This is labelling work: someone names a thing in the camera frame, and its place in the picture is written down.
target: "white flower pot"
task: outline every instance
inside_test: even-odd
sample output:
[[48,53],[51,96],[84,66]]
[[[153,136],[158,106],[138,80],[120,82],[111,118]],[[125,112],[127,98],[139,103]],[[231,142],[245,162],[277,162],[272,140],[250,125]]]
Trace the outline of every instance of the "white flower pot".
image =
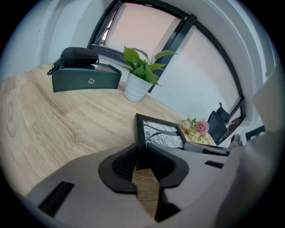
[[125,97],[130,101],[139,102],[144,95],[146,95],[151,86],[151,83],[140,79],[132,73],[129,73],[126,81]]

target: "potted plant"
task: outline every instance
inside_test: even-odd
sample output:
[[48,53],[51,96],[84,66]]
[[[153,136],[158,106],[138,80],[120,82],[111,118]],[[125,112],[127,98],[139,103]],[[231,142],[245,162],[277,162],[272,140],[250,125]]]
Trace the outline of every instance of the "potted plant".
[[[142,60],[138,52],[142,53],[146,59]],[[155,61],[163,56],[174,54],[177,53],[164,50],[157,53],[150,61],[144,51],[125,47],[124,58],[122,59],[129,67],[119,65],[130,72],[126,82],[125,97],[131,101],[139,102],[152,85],[159,85],[159,77],[153,71],[158,69],[164,70],[162,67],[166,66],[166,64],[155,63]]]

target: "picture frame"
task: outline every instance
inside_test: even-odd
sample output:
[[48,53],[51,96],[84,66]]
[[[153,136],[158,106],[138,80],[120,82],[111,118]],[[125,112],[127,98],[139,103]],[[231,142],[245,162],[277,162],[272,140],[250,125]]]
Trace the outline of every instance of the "picture frame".
[[148,169],[147,143],[158,143],[184,150],[186,138],[178,123],[136,113],[135,143],[138,145],[137,170]]

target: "black chair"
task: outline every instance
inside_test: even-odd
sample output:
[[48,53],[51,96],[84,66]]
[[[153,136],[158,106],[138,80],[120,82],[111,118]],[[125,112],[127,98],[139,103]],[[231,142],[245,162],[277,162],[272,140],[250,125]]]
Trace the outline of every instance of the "black chair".
[[218,108],[218,110],[216,112],[221,117],[223,122],[225,124],[227,124],[230,121],[230,115],[226,112],[225,109],[223,109],[221,102],[219,102],[219,105],[220,105],[220,107]]
[[212,111],[208,119],[208,124],[210,126],[208,133],[213,138],[216,145],[219,145],[220,139],[223,137],[227,130],[223,119],[215,111]]

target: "black picture frame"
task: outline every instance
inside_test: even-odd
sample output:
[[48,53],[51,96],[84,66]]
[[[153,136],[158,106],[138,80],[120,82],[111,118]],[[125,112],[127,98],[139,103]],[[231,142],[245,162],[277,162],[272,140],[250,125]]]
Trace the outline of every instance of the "black picture frame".
[[178,123],[172,123],[169,121],[165,121],[165,120],[161,120],[161,119],[157,119],[154,117],[145,116],[145,115],[136,113],[136,115],[134,116],[134,131],[135,131],[135,143],[138,145],[137,170],[150,168],[148,160],[147,160],[147,144],[145,140],[143,121],[157,122],[163,125],[176,127],[178,129],[178,133],[179,133],[179,136],[181,137],[183,145],[187,142],[183,134],[183,131],[181,130]]

